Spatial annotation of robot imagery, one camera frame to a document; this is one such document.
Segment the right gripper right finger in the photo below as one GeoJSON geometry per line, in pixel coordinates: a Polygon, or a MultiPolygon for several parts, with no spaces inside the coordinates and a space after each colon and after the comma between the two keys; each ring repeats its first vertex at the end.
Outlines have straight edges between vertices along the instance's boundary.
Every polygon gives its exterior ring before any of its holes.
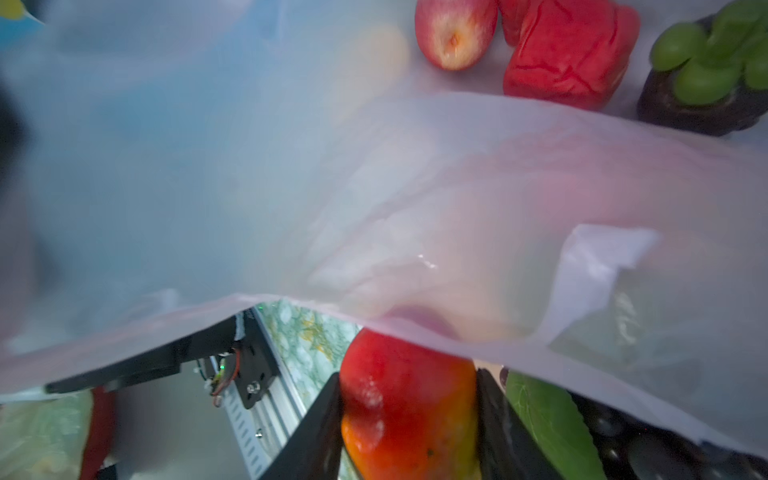
{"type": "Polygon", "coordinates": [[[476,372],[479,440],[483,480],[562,480],[495,381],[484,368],[476,372]]]}

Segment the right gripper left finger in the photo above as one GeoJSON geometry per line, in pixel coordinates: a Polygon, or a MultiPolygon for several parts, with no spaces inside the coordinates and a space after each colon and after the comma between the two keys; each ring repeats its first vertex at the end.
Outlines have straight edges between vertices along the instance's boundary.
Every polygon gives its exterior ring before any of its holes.
{"type": "Polygon", "coordinates": [[[339,373],[330,376],[261,480],[336,480],[344,442],[339,373]]]}

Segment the orange red mango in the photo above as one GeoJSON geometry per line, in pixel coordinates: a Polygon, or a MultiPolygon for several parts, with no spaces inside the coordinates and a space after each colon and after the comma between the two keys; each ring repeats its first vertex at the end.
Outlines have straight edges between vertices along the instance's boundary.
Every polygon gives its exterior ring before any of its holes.
{"type": "Polygon", "coordinates": [[[361,478],[480,478],[471,360],[364,328],[339,380],[341,433],[361,478]]]}

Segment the dark purple grape bunch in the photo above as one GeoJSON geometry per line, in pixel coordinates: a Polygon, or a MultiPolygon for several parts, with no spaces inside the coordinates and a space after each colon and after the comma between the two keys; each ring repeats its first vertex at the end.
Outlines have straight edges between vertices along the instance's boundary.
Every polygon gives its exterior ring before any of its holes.
{"type": "Polygon", "coordinates": [[[571,395],[609,479],[765,479],[767,460],[693,443],[599,402],[571,395]]]}

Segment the pink translucent plastic bag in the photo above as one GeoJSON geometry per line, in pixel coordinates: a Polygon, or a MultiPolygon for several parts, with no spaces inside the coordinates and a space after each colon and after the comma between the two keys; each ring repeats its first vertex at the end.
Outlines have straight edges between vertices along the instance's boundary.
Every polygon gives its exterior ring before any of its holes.
{"type": "Polygon", "coordinates": [[[1,24],[1,390],[286,298],[767,452],[767,127],[636,122],[433,68],[410,1],[49,1],[1,24]]]}

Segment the red crinkled strawberry fruit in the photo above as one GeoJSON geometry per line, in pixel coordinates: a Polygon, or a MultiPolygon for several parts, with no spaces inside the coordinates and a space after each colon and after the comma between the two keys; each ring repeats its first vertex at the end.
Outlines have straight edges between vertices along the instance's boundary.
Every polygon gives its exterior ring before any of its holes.
{"type": "Polygon", "coordinates": [[[599,111],[628,68],[638,12],[614,1],[502,1],[506,96],[599,111]]]}

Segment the red apple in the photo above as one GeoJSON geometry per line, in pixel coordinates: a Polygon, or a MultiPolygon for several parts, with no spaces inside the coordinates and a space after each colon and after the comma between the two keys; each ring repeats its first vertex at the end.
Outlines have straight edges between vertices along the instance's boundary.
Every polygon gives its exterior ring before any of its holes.
{"type": "Polygon", "coordinates": [[[425,58],[445,71],[466,70],[480,61],[496,32],[498,2],[418,0],[414,28],[425,58]]]}

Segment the green crinkled fruit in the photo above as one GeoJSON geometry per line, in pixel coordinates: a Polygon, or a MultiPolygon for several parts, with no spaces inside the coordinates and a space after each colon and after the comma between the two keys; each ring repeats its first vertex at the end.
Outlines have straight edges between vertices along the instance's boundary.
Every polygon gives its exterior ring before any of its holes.
{"type": "Polygon", "coordinates": [[[673,74],[672,92],[684,105],[706,106],[740,84],[767,89],[767,3],[731,1],[708,28],[681,22],[667,28],[651,48],[655,72],[673,74]]]}

